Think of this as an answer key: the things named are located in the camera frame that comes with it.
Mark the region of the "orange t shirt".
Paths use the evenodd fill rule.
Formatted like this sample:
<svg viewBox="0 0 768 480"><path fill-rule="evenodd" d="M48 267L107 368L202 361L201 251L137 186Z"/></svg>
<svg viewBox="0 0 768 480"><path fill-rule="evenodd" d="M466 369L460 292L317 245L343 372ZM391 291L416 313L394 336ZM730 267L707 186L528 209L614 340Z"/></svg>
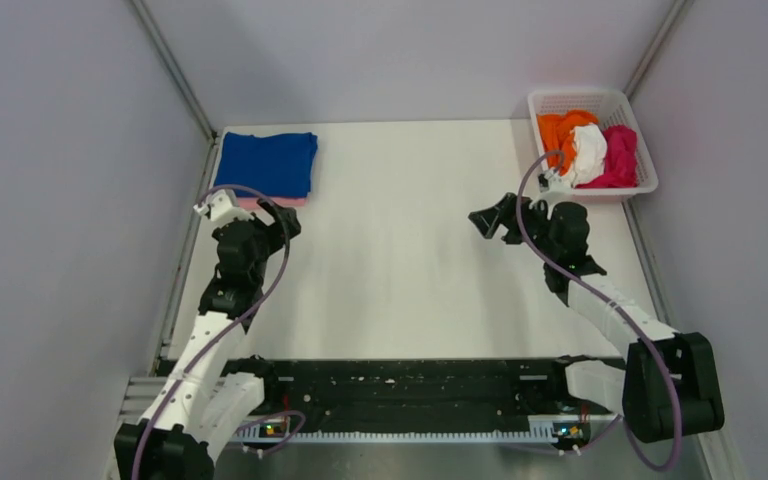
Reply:
<svg viewBox="0 0 768 480"><path fill-rule="evenodd" d="M597 117L585 110L574 109L565 114L538 115L537 124L544 150L563 153L563 157L554 155L547 160L548 165L556 168L561 174L569 171L577 156L574 148L576 127L594 126L597 143L605 142L604 135L597 125Z"/></svg>

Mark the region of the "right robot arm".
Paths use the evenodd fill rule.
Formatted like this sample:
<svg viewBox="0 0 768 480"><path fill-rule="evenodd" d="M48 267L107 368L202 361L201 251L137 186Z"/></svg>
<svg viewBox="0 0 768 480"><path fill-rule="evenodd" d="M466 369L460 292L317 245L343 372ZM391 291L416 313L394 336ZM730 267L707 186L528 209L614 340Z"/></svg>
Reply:
<svg viewBox="0 0 768 480"><path fill-rule="evenodd" d="M681 333L623 294L589 252L587 209L574 202L554 207L514 193L469 213L485 239L499 228L507 245L535 248L548 290L621 354L615 367L586 355L558 359L546 385L549 404L572 412L584 401L620 415L643 443L713 432L725 424L710 341Z"/></svg>

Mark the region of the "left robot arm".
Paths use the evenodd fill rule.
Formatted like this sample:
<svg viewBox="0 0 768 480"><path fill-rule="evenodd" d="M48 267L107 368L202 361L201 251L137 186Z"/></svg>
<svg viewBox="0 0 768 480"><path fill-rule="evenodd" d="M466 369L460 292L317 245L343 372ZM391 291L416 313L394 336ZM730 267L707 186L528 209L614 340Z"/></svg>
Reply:
<svg viewBox="0 0 768 480"><path fill-rule="evenodd" d="M264 199L257 205L271 222L240 206L229 190L194 207L213 227L218 261L173 370L139 419L122 424L114 437L122 479L210 479L245 418L279 404L281 388L274 380L222 373L277 287L264 283L269 259L287 255L289 241L301 232L294 208Z"/></svg>

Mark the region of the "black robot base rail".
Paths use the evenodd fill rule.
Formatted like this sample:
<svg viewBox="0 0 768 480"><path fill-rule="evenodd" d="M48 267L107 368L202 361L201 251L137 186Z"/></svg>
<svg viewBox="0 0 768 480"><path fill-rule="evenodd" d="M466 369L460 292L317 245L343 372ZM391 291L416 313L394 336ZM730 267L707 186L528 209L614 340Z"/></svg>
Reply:
<svg viewBox="0 0 768 480"><path fill-rule="evenodd" d="M296 410L298 443L585 442L612 413L560 392L553 359L228 361L220 375L254 373L256 414Z"/></svg>

